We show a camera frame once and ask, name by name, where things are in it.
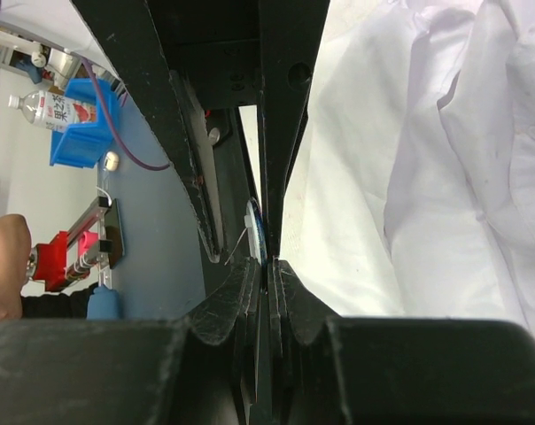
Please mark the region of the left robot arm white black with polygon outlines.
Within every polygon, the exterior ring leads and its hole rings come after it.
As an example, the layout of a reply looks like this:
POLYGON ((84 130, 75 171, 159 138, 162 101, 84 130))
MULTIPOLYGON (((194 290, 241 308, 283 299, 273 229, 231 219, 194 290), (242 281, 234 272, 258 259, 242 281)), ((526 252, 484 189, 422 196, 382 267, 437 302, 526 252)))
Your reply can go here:
POLYGON ((308 120, 325 1, 4 1, 0 26, 120 79, 182 178, 211 260, 223 246, 206 112, 258 113, 267 256, 308 120))

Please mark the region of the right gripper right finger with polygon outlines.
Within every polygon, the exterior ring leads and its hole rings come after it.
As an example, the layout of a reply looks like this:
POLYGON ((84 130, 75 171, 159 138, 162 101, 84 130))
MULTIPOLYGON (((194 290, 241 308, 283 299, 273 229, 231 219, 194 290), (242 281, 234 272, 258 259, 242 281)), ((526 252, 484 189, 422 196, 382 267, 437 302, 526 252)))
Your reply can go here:
POLYGON ((535 424, 535 339, 505 321, 342 317, 267 266, 282 424, 535 424))

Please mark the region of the white garment shirt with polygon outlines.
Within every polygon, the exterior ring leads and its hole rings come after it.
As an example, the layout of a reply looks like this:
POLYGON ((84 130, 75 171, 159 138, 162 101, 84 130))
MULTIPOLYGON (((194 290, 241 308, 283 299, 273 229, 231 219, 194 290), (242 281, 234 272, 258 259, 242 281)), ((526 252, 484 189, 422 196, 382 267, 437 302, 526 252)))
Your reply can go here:
POLYGON ((535 1, 334 1, 297 272, 344 316, 535 336, 535 1))

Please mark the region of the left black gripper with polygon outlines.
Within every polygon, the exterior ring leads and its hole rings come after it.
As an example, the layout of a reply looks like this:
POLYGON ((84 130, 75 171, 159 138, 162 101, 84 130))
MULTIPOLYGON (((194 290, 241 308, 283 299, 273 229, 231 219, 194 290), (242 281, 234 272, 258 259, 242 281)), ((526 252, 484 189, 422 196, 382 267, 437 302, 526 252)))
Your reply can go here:
POLYGON ((220 260, 224 235, 213 146, 203 109, 255 104, 260 68, 263 228, 267 257, 276 258, 284 196, 308 119, 306 106, 329 4, 74 2, 179 175, 213 263, 220 260))

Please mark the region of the blue round brooch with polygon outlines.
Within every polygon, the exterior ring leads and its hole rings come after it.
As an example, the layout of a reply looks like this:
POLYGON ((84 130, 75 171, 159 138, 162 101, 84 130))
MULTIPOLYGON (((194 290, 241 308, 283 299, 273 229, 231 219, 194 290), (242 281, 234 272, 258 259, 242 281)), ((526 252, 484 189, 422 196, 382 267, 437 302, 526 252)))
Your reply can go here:
POLYGON ((266 237, 260 208, 254 198, 247 201, 244 225, 247 231, 250 255, 263 267, 267 262, 266 237))

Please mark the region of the bystander bare hand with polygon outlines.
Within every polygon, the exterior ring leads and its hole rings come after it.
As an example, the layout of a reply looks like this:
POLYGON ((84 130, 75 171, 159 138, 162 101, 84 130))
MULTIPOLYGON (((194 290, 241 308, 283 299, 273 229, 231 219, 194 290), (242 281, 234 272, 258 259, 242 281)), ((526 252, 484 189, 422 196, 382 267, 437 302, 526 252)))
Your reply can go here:
POLYGON ((22 317, 20 292, 27 282, 31 235, 24 216, 0 218, 0 322, 22 317))

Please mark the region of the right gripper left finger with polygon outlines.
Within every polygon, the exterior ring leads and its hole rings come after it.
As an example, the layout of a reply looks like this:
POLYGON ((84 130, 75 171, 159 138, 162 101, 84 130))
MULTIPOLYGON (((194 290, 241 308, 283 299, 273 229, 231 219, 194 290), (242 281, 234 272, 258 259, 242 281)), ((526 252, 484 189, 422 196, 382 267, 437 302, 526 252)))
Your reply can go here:
POLYGON ((0 324, 0 424, 246 424, 261 269, 173 321, 0 324))

